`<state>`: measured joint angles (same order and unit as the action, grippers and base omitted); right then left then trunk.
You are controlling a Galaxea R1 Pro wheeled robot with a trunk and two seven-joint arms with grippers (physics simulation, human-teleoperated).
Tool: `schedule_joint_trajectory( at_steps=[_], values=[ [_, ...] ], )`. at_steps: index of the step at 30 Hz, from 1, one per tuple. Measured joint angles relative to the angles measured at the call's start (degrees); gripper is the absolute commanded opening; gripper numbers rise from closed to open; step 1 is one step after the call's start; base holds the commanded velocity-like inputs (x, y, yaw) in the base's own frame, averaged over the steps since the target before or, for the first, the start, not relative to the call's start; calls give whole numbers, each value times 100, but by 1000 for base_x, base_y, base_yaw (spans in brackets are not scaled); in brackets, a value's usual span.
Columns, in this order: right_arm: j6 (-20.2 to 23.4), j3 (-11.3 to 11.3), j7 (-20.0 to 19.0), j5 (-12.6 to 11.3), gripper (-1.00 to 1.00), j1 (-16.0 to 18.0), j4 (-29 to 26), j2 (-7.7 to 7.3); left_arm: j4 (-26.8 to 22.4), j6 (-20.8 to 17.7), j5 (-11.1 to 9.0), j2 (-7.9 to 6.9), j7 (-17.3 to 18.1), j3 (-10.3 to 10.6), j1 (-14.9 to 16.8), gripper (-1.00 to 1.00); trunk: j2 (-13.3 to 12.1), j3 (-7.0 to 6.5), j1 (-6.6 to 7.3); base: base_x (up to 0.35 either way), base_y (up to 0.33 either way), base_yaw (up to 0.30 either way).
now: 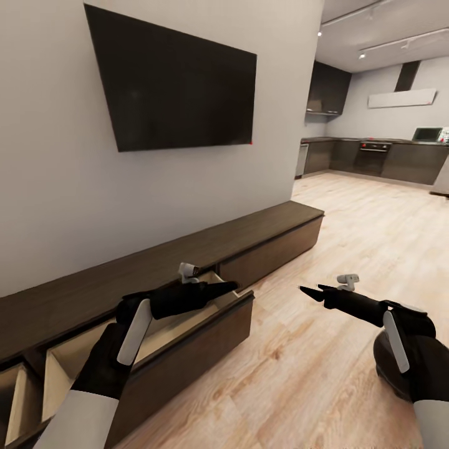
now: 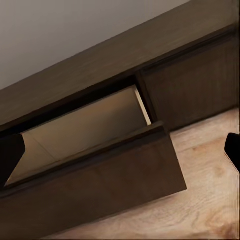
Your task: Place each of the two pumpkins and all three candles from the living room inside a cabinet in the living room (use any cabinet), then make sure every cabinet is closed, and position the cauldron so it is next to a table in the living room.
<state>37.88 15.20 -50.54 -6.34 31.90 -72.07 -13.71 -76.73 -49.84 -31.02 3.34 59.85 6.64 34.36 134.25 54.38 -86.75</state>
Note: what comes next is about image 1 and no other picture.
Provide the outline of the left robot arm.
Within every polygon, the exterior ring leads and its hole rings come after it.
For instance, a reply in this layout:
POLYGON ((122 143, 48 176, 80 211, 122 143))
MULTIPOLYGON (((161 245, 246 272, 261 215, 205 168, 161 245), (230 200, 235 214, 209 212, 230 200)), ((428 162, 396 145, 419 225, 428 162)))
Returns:
POLYGON ((33 449, 104 449, 113 416, 152 318, 199 310, 237 282, 199 282, 199 267, 181 263, 183 285, 124 295, 79 376, 33 449))

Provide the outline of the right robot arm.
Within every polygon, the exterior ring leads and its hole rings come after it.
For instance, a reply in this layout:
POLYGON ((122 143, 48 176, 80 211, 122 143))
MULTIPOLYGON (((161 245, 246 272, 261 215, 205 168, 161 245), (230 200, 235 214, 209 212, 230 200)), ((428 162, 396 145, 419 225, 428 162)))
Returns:
POLYGON ((424 449, 449 449, 449 353, 436 340, 427 312, 397 301, 377 301, 354 292, 359 274, 336 277, 338 287, 319 284, 320 290, 300 286, 326 309, 338 309, 387 332, 400 373, 417 416, 424 449))

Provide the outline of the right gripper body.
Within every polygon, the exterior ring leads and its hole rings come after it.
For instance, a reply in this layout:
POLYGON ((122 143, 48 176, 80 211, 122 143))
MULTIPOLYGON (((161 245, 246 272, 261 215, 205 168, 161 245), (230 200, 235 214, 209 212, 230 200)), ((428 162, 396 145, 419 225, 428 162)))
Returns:
POLYGON ((346 314, 360 318, 362 303, 367 296, 357 294, 354 291, 338 290, 337 287, 326 289, 324 307, 326 309, 338 309, 346 314))

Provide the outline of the cauldron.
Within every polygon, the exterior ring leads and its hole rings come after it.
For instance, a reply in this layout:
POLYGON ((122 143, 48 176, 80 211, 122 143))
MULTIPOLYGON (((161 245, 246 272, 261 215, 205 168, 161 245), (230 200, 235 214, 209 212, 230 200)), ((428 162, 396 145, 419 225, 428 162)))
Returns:
POLYGON ((411 403, 412 399, 408 390, 408 380, 405 380, 400 373, 394 352, 392 350, 387 332, 383 332, 376 337, 374 342, 374 358, 378 375, 395 389, 397 397, 411 403))

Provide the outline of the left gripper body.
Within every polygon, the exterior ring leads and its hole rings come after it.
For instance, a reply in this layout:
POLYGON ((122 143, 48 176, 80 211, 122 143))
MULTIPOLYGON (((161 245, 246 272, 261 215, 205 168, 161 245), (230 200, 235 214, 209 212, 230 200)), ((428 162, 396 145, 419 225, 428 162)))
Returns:
POLYGON ((189 282, 175 286, 168 291, 168 303, 173 315, 183 314, 192 310, 205 307, 202 301, 202 288, 204 281, 198 283, 189 282))

